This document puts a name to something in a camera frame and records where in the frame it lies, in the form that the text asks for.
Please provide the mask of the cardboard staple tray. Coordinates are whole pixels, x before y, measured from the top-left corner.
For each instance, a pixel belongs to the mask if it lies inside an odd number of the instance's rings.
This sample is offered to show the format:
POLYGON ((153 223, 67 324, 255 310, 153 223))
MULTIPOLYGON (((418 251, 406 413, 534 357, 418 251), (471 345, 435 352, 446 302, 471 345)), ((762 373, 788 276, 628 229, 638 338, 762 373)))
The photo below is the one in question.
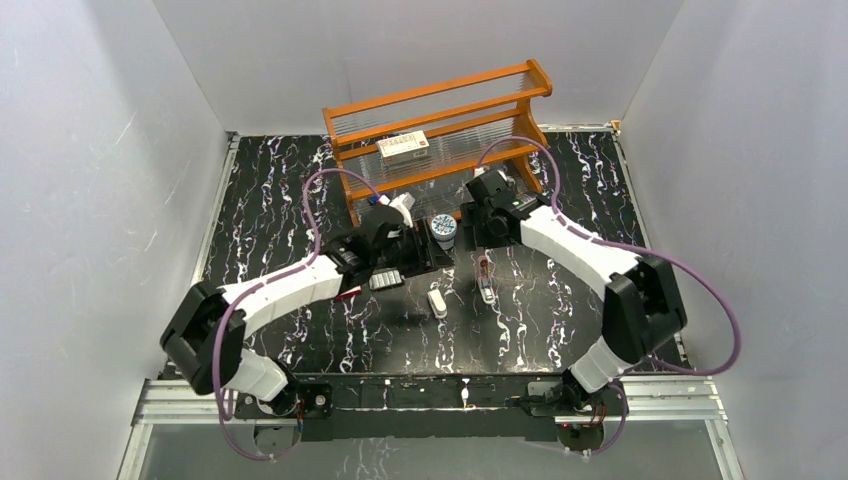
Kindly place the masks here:
POLYGON ((397 269, 383 269, 375 271, 368 281, 372 292, 392 289, 404 284, 404 277, 397 269))

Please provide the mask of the small red white staple box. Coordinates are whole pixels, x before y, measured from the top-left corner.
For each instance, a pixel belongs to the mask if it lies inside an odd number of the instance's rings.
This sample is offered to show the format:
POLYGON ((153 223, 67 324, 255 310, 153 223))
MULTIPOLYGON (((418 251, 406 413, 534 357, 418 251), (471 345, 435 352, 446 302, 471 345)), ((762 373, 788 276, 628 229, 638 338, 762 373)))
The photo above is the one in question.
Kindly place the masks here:
POLYGON ((360 295, 361 293, 362 293, 362 287, 361 287, 361 286, 353 287, 353 288, 351 288, 351 289, 349 289, 349 290, 346 290, 346 291, 344 291, 344 292, 339 293, 339 294, 338 294, 338 295, 334 298, 334 300, 335 300, 335 301, 343 301, 343 300, 345 300, 345 299, 347 299, 347 298, 351 298, 351 297, 355 297, 355 296, 357 296, 357 295, 360 295))

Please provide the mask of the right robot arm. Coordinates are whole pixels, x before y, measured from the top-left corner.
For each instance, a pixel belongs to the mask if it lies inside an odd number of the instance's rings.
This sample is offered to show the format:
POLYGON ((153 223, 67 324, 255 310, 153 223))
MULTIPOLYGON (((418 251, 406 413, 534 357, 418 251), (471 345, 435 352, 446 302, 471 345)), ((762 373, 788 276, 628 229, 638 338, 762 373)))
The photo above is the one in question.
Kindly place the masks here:
POLYGON ((522 245, 546 255, 583 281, 602 301, 598 339, 557 382, 528 384, 515 405, 531 415, 590 413, 603 390, 668 342, 687 323, 673 267, 629 246, 605 246, 568 223, 540 194, 519 194, 498 170, 479 169, 460 207, 468 249, 522 245))

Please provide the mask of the white stapler part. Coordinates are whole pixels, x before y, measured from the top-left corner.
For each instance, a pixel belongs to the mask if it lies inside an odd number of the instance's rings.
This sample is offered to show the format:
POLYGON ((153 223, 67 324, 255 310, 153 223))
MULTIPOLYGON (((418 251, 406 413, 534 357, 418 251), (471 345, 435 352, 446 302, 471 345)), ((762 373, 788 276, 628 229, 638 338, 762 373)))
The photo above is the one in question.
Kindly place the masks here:
POLYGON ((427 299, 434 316, 437 319, 444 319, 447 316, 447 305, 441 291, 430 290, 427 293, 427 299))

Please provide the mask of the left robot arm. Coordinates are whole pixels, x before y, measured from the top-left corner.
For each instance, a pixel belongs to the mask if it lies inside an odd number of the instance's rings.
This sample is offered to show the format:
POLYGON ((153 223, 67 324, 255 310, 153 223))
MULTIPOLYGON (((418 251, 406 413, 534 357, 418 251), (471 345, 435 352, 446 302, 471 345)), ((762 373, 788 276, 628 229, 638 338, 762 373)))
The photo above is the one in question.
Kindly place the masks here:
POLYGON ((379 208, 359 226, 323 241, 317 255, 254 280, 189 288, 160 337, 160 346, 198 395, 228 389, 252 396, 275 416, 302 402, 296 377, 282 362, 244 348, 247 337, 312 303, 365 286, 378 273, 402 279, 453 266, 423 221, 406 225, 379 208))

